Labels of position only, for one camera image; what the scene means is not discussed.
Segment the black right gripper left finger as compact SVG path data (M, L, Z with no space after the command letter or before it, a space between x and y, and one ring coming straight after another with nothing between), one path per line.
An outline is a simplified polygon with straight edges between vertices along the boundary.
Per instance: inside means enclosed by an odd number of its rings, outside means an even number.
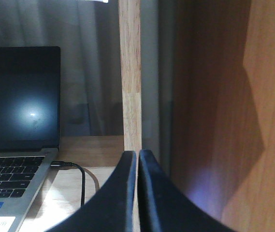
M50 232L131 232L136 153L125 151L110 177L93 197Z

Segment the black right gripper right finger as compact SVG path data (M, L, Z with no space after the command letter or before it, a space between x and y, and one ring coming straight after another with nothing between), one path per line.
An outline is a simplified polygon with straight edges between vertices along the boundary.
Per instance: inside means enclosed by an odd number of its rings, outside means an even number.
M143 232L231 231L181 193L147 149L139 153L138 205Z

